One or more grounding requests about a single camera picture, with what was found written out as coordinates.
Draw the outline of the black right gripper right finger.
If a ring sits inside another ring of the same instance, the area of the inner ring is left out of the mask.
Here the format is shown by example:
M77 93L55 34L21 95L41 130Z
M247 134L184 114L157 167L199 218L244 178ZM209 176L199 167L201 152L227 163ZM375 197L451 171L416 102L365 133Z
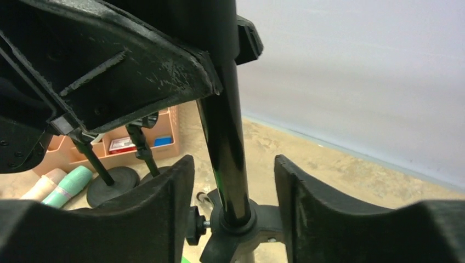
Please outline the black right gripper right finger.
M274 174L290 262L464 262L464 201L380 207L283 155L275 157Z

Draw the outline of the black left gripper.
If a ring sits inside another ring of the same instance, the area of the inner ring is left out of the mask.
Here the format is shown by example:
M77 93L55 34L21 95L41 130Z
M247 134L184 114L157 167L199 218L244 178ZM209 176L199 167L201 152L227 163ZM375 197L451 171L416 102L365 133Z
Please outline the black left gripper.
M209 55L103 1L1 1L1 173L38 166L48 123L103 133L219 94Z

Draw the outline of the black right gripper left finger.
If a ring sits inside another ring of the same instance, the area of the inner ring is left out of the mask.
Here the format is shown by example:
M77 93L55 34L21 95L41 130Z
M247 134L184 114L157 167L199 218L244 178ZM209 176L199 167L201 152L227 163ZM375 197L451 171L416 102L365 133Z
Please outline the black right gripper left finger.
M169 170L96 208L1 201L1 262L181 262L195 166Z

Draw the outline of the black mic stand for pink mic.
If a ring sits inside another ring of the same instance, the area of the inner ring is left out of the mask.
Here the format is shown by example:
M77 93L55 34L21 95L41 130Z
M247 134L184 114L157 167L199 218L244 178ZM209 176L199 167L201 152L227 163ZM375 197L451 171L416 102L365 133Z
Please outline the black mic stand for pink mic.
M92 138L80 129L72 131L69 137L77 150L87 158L98 174L87 190L87 202L92 208L122 195L140 184L139 174L130 167L119 166L106 169L93 151Z

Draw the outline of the black mic stand with green mic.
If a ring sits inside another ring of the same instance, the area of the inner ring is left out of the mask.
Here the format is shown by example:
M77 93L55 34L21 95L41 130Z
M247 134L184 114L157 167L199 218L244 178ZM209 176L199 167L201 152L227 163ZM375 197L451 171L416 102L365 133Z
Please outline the black mic stand with green mic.
M156 165L146 136L142 131L142 128L153 128L157 123L158 116L158 112L155 112L125 125L126 131L128 132L132 143L136 147L136 158L144 161L149 169L149 172L141 179L141 185L150 181L153 177L163 174L170 168L170 166L164 166L159 168Z

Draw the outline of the mint green toy microphone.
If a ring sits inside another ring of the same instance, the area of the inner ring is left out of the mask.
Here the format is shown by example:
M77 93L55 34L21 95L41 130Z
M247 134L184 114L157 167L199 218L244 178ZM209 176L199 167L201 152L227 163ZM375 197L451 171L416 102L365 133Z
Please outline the mint green toy microphone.
M62 208L70 199L79 194L92 178L91 170L79 166L69 172L41 203L54 208Z

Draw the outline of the pink toy microphone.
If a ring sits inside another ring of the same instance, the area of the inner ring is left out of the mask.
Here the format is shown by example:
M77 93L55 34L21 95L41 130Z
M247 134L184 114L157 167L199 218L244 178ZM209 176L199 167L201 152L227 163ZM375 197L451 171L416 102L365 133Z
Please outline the pink toy microphone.
M67 172L56 168L42 175L35 185L28 190L20 199L43 201L67 175Z

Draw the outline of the black tripod music stand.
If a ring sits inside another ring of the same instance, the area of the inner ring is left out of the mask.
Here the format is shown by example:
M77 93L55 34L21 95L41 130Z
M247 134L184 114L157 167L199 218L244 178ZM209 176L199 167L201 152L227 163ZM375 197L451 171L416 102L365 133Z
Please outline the black tripod music stand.
M192 206L186 241L211 236L201 262L254 262L265 242L282 240L279 209L249 198L236 67L257 59L263 46L254 25L236 13L235 1L114 1L137 18L208 52L223 90L197 101L217 187L198 194L212 206L208 218Z

